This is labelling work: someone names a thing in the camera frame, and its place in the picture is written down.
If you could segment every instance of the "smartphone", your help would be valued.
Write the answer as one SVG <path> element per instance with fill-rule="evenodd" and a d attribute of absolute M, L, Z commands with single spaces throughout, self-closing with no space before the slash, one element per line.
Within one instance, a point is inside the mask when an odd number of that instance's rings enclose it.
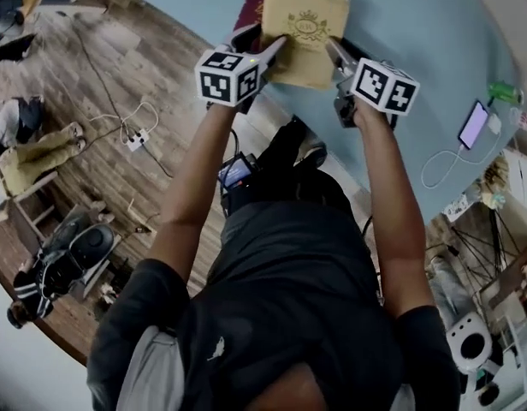
<path fill-rule="evenodd" d="M 472 107 L 471 113 L 465 121 L 464 127 L 459 133 L 459 141 L 467 149 L 471 149 L 475 144 L 478 135 L 483 130 L 486 121 L 488 120 L 488 112 L 483 103 L 477 100 Z"/>

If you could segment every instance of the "light blue tabletop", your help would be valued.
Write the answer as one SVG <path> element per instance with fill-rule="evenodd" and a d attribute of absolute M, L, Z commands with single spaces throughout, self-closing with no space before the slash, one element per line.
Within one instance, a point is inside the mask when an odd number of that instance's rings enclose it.
<path fill-rule="evenodd" d="M 232 31 L 245 0 L 146 1 L 215 45 Z M 423 187 L 423 165 L 442 149 L 457 151 L 459 131 L 475 100 L 488 102 L 488 83 L 517 84 L 510 51 L 479 0 L 351 0 L 345 37 L 421 83 L 412 111 L 399 118 L 395 135 L 427 223 L 458 198 L 515 132 L 508 121 L 509 105 L 496 101 L 503 126 L 494 152 L 480 165 L 457 163 L 435 190 Z M 340 126 L 333 106 L 335 89 L 319 92 L 275 84 L 266 90 L 285 110 L 301 117 L 356 181 L 368 188 L 360 134 Z M 496 138 L 485 128 L 463 156 L 482 160 Z M 434 160 L 425 171 L 425 181 L 439 181 L 452 161 L 451 155 Z"/>

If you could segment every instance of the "emblem on book cover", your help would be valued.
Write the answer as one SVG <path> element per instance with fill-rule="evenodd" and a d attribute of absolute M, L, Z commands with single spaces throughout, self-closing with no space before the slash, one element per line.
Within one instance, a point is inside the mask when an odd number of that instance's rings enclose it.
<path fill-rule="evenodd" d="M 300 11 L 299 15 L 288 14 L 290 34 L 296 39 L 324 43 L 329 37 L 330 29 L 327 20 L 319 20 L 318 14 L 311 11 Z"/>
<path fill-rule="evenodd" d="M 262 16 L 264 15 L 264 0 L 260 0 L 258 2 L 258 6 L 256 7 L 256 19 L 258 21 L 262 20 Z"/>

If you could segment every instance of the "hair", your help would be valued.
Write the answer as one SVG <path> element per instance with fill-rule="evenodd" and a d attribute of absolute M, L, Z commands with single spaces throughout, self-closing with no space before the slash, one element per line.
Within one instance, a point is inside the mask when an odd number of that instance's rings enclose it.
<path fill-rule="evenodd" d="M 497 399 L 499 394 L 500 387 L 498 387 L 497 384 L 488 384 L 484 387 L 483 392 L 480 393 L 478 401 L 483 407 L 487 407 L 495 402 L 495 399 Z"/>
<path fill-rule="evenodd" d="M 9 310 L 20 327 L 35 320 L 20 300 L 13 301 Z"/>

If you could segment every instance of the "phone screen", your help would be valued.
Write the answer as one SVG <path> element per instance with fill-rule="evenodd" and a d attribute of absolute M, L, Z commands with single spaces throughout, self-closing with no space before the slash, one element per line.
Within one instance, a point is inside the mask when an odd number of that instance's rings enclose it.
<path fill-rule="evenodd" d="M 459 133 L 459 139 L 467 149 L 472 148 L 487 119 L 488 112 L 484 108 L 484 105 L 477 101 L 467 122 L 465 122 L 465 126 L 461 130 L 461 133 Z"/>
<path fill-rule="evenodd" d="M 243 178 L 246 178 L 252 173 L 243 158 L 237 158 L 233 161 L 233 165 L 231 167 L 229 167 L 229 165 L 230 164 L 224 166 L 218 173 L 218 180 L 223 184 L 225 188 L 236 184 L 237 182 L 239 182 Z"/>

